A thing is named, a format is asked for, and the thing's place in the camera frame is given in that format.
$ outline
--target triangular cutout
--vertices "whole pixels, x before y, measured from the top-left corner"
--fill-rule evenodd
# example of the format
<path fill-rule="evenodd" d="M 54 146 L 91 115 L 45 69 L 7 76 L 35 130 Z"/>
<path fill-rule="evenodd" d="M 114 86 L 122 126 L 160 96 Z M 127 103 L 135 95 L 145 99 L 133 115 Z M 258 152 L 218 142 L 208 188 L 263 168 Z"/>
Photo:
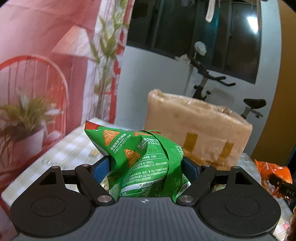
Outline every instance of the triangular cutout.
<path fill-rule="evenodd" d="M 40 185 L 51 185 L 56 183 L 57 179 L 55 177 L 55 172 L 51 172 L 46 178 L 42 180 L 42 182 L 40 182 Z"/>
<path fill-rule="evenodd" d="M 241 172 L 237 172 L 235 176 L 235 184 L 252 185 L 252 183 Z"/>

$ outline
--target window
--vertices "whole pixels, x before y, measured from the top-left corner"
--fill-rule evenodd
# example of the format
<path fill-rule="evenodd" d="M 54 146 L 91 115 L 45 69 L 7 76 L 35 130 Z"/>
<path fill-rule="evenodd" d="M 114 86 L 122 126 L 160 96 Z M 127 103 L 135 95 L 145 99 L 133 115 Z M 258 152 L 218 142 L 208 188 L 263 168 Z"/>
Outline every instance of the window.
<path fill-rule="evenodd" d="M 206 68 L 255 84 L 261 47 L 257 6 L 244 1 L 216 2 L 213 20 L 205 16 L 208 0 L 135 0 L 128 45 L 174 58 L 194 55 L 202 41 Z"/>

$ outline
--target crosshair symbol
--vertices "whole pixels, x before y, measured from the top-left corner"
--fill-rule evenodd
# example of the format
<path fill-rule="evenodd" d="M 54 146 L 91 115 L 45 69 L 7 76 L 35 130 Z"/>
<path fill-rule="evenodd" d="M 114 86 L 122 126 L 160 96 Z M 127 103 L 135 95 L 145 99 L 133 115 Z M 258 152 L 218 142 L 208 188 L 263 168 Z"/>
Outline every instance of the crosshair symbol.
<path fill-rule="evenodd" d="M 144 204 L 146 204 L 146 203 L 148 203 L 150 201 L 148 199 L 143 199 L 143 200 L 141 200 L 141 202 L 144 203 Z"/>

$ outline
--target circular black cover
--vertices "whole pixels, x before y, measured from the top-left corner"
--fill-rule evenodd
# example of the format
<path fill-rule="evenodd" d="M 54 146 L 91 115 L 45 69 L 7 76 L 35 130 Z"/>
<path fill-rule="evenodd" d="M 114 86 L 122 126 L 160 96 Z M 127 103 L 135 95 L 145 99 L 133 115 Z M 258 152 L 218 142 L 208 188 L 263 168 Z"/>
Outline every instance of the circular black cover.
<path fill-rule="evenodd" d="M 274 230 L 281 215 L 277 201 L 265 190 L 242 191 L 239 186 L 206 196 L 198 206 L 202 220 L 231 237 L 256 237 Z"/>
<path fill-rule="evenodd" d="M 91 214 L 90 201 L 78 192 L 63 189 L 46 194 L 23 193 L 11 206 L 16 229 L 33 237 L 54 237 L 80 227 Z"/>

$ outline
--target green chip bag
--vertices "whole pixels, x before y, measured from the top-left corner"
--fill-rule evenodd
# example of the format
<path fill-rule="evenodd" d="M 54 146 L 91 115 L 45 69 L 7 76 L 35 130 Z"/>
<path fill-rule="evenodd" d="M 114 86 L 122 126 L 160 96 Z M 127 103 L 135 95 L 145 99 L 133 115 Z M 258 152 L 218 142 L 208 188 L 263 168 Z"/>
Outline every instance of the green chip bag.
<path fill-rule="evenodd" d="M 172 197 L 188 187 L 182 174 L 182 148 L 159 131 L 126 131 L 86 122 L 85 132 L 97 149 L 111 158 L 110 194 L 119 196 Z"/>

